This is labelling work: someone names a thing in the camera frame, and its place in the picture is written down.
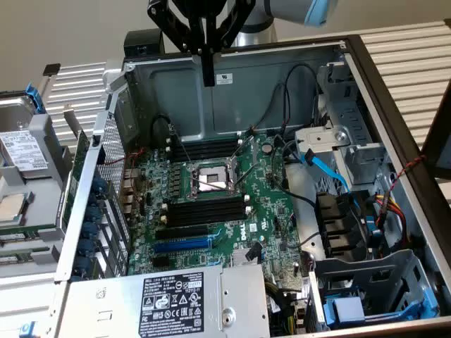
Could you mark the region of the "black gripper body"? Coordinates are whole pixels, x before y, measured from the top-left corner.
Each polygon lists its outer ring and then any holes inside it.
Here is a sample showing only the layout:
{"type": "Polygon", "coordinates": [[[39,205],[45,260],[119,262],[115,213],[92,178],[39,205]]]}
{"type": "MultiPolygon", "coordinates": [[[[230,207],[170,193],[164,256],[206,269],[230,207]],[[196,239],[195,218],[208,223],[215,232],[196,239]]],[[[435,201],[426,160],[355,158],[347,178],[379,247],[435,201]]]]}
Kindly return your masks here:
{"type": "MultiPolygon", "coordinates": [[[[215,20],[226,5],[226,1],[173,1],[175,7],[186,18],[190,27],[200,23],[201,19],[215,20]]],[[[247,20],[247,2],[236,1],[228,6],[227,16],[221,22],[223,26],[242,27],[247,20]]]]}

